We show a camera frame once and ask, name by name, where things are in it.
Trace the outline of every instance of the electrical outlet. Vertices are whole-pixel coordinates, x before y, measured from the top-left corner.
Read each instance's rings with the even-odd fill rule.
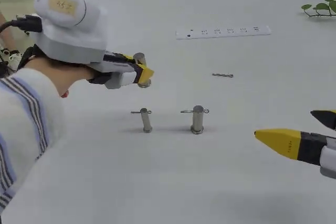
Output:
[[[200,39],[221,38],[238,36],[270,35],[268,26],[252,26],[238,28],[209,28],[209,29],[179,29],[176,31],[176,39]]]

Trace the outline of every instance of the metal peg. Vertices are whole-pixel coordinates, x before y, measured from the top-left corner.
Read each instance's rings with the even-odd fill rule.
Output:
[[[233,78],[233,74],[213,73],[212,75]]]
[[[143,123],[143,132],[151,133],[152,126],[151,122],[149,121],[149,114],[152,114],[152,111],[147,110],[146,108],[142,108],[140,111],[132,111],[131,114],[141,114],[141,119]]]
[[[193,125],[191,125],[191,132],[199,135],[203,133],[203,115],[208,114],[209,110],[204,109],[202,106],[197,105],[193,110],[183,110],[181,113],[193,113]]]
[[[143,65],[147,66],[146,58],[145,58],[145,55],[143,53],[141,53],[141,52],[136,53],[133,56],[133,59],[136,60],[137,63],[140,63],[140,64],[143,64]],[[142,89],[145,89],[145,88],[148,88],[151,84],[152,84],[152,81],[148,80],[144,83],[138,83],[138,86]]]

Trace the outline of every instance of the green plant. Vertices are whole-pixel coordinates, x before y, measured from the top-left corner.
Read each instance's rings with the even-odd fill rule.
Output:
[[[319,3],[315,7],[313,7],[313,10],[315,10],[316,14],[311,15],[307,13],[307,10],[312,7],[311,4],[305,4],[301,6],[301,9],[309,16],[309,17],[320,17],[320,16],[336,16],[336,1],[335,0],[325,0],[327,3]],[[320,14],[319,10],[327,10],[329,11],[329,14]]]

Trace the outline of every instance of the floor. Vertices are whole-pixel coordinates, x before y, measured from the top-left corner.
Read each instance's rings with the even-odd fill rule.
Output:
[[[1,0],[0,10],[7,20],[15,18],[16,15],[34,13],[34,0]],[[27,47],[32,45],[32,41],[18,29],[12,29],[16,41],[17,49],[24,52]]]

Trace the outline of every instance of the white table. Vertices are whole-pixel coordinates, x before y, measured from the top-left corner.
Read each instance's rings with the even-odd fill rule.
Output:
[[[321,0],[91,0],[110,11],[109,50],[146,54],[152,86],[76,84],[69,134],[37,164],[5,224],[334,224],[336,180],[254,138],[286,127],[335,135],[310,116],[335,109],[336,20]],[[194,26],[269,25],[269,36],[175,40]],[[233,79],[211,76],[233,73]],[[189,131],[201,104],[205,131]],[[142,133],[147,107],[153,125]]]

